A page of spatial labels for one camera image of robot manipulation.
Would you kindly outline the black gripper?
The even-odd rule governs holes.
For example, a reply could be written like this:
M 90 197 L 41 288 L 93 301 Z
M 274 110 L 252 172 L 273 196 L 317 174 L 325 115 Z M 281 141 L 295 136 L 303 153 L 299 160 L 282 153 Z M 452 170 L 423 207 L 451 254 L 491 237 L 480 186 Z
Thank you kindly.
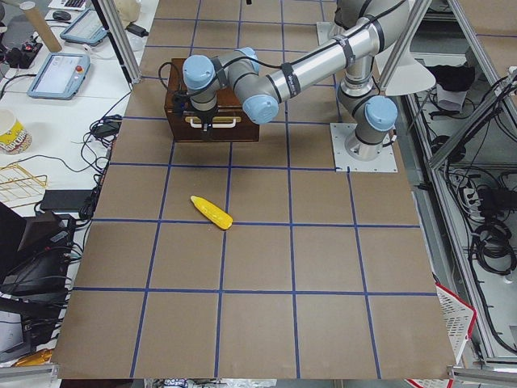
M 212 139 L 212 118 L 218 113 L 216 93 L 203 92 L 194 96 L 187 96 L 185 91 L 176 91 L 173 94 L 173 113 L 177 117 L 191 114 L 199 117 L 202 123 L 201 138 Z

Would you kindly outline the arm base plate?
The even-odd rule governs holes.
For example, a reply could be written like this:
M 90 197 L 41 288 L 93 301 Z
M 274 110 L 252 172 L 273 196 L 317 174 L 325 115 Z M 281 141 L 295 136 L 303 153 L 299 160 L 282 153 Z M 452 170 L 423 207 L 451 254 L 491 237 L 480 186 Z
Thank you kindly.
M 337 172 L 397 173 L 389 132 L 381 143 L 366 145 L 355 136 L 356 123 L 331 123 L 330 133 Z

